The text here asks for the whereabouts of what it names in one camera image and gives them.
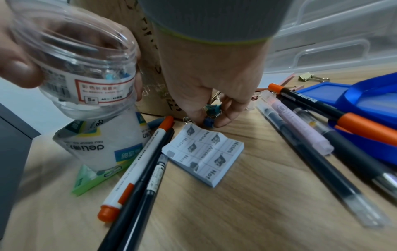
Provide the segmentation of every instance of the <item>pink pen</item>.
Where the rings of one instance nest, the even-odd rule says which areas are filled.
[[[334,147],[324,136],[299,118],[293,111],[273,96],[271,92],[262,91],[261,99],[268,103],[288,124],[292,125],[321,155],[328,155],[334,151]]]

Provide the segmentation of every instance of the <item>jar label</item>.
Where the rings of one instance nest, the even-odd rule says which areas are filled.
[[[62,71],[33,58],[32,60],[44,73],[44,81],[40,88],[60,101],[83,105],[115,105],[128,98],[134,91],[135,78],[127,73],[118,73],[123,75],[122,78],[105,73],[101,75],[105,79],[97,79]]]

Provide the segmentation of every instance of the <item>gray sleeve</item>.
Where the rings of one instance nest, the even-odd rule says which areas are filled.
[[[191,39],[238,43],[277,33],[292,0],[139,0],[157,25]]]

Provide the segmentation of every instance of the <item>wood grain surface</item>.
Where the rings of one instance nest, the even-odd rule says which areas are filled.
[[[378,65],[318,75],[353,84],[395,69],[396,65]],[[288,83],[299,84],[297,77]],[[177,122],[175,131],[183,125]],[[334,156],[328,157],[330,162],[377,204],[394,226],[379,230],[361,227],[257,110],[244,112],[216,131],[244,142],[244,151],[214,189],[169,163],[139,250],[397,249],[395,205],[357,179]],[[33,141],[2,240],[4,251],[96,250],[109,228],[96,215],[121,175],[82,196],[73,196],[81,162],[51,137],[42,135]]]

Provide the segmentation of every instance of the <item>clear plastic jar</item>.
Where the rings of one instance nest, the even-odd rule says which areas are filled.
[[[129,31],[64,3],[10,0],[11,30],[38,64],[39,87],[75,120],[113,117],[136,101],[136,42]]]

